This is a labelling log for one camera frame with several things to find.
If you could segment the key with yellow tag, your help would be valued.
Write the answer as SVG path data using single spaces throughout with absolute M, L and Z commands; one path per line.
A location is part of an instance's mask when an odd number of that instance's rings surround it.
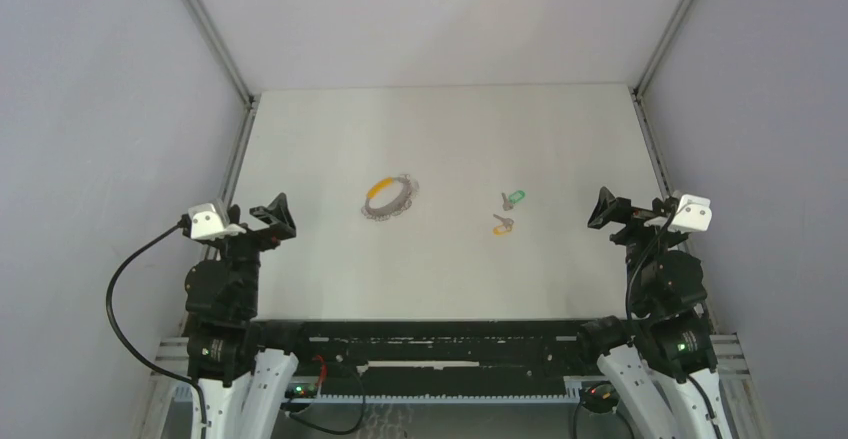
M 499 225 L 493 228 L 493 234 L 496 236 L 502 236 L 509 234 L 514 229 L 514 220 L 508 217 L 500 216 L 494 214 L 493 217 L 499 221 Z

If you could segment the large keyring with yellow grip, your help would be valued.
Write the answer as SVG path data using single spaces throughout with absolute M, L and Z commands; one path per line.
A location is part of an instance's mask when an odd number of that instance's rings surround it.
M 366 192 L 361 213 L 372 221 L 399 216 L 412 206 L 419 189 L 419 182 L 409 174 L 385 177 Z

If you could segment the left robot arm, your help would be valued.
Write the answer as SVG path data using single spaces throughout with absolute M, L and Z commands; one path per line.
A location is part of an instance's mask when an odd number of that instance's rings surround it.
M 184 236 L 217 251 L 186 275 L 187 372 L 195 387 L 195 438 L 268 438 L 286 389 L 311 366 L 311 347 L 296 338 L 268 345 L 258 315 L 260 256 L 296 236 L 285 194 L 250 209 L 262 222 L 252 229 L 240 209 L 220 202 L 194 206 L 181 217 Z

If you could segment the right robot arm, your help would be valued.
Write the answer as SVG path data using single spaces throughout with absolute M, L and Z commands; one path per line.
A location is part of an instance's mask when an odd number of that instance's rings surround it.
M 628 417 L 631 437 L 729 438 L 718 359 L 708 318 L 700 259 L 680 249 L 712 222 L 705 197 L 677 194 L 637 207 L 600 189 L 587 225 L 625 248 L 624 316 L 583 324 L 577 334 L 584 371 L 602 375 L 581 387 L 578 411 Z

